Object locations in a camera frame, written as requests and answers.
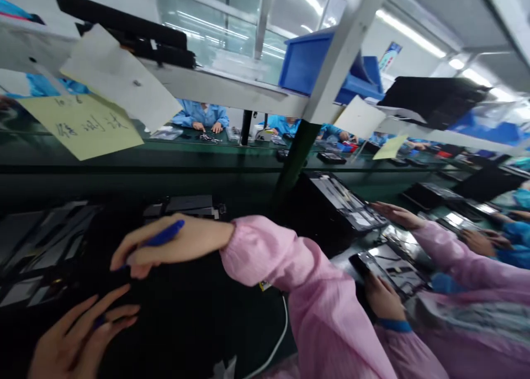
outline black box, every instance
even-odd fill
[[[352,193],[332,173],[302,173],[281,207],[280,221],[299,236],[311,238],[328,257],[388,221]]]
[[[431,210],[445,204],[446,201],[461,201],[464,198],[453,191],[433,183],[416,183],[403,191],[400,196],[419,206],[423,210]]]

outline sticky note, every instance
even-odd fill
[[[396,136],[393,139],[388,139],[388,141],[375,153],[373,160],[376,159],[388,159],[396,158],[398,150],[401,148],[402,144],[409,137],[408,135]]]
[[[165,86],[99,24],[83,35],[60,71],[122,107],[151,133],[182,110]]]
[[[18,102],[80,161],[144,143],[125,111],[95,94]]]
[[[369,139],[385,118],[385,113],[355,96],[334,125],[357,137]]]

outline hand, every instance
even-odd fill
[[[349,133],[343,130],[338,134],[338,137],[341,139],[341,141],[348,141],[349,140]]]
[[[471,231],[464,229],[460,232],[462,238],[464,239],[465,244],[468,248],[475,252],[477,255],[482,255],[486,257],[495,257],[497,253],[495,248],[489,239],[484,235],[480,234],[478,231]]]
[[[498,246],[500,249],[513,250],[512,243],[508,238],[503,237],[496,231],[493,230],[482,230],[486,234],[486,238],[494,245]]]
[[[214,125],[211,127],[211,131],[213,133],[221,133],[222,132],[222,125],[219,122],[214,123]]]
[[[16,105],[17,101],[0,94],[0,111],[7,110],[9,107]]]
[[[206,131],[206,130],[204,129],[204,125],[202,125],[201,122],[194,122],[194,123],[192,123],[192,126],[193,126],[193,129],[195,129],[195,130]]]
[[[419,230],[425,226],[425,220],[405,208],[383,202],[373,202],[370,206],[391,222],[397,223],[409,231]]]
[[[522,221],[530,222],[530,212],[525,212],[523,210],[512,210],[510,213]]]
[[[178,220],[184,220],[184,227],[172,241],[161,246],[139,248]],[[234,229],[231,223],[198,219],[182,213],[165,216],[127,234],[112,256],[110,270],[118,270],[127,263],[131,266],[131,277],[143,280],[152,266],[194,260],[224,248]]]
[[[377,318],[407,321],[401,299],[388,282],[370,272],[364,284],[366,298]]]
[[[140,306],[127,304],[107,312],[107,322],[96,330],[94,321],[129,289],[130,285],[115,289],[96,304],[98,297],[92,296],[66,313],[39,339],[28,378],[96,379],[105,348],[136,322]]]

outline sleeve cuff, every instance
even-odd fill
[[[379,325],[394,332],[412,332],[412,328],[407,321],[379,319]]]

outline blue storage box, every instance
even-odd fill
[[[287,52],[278,85],[311,94],[334,34],[334,29],[328,29],[285,41]],[[356,95],[385,97],[377,57],[357,55],[335,101],[348,104]]]

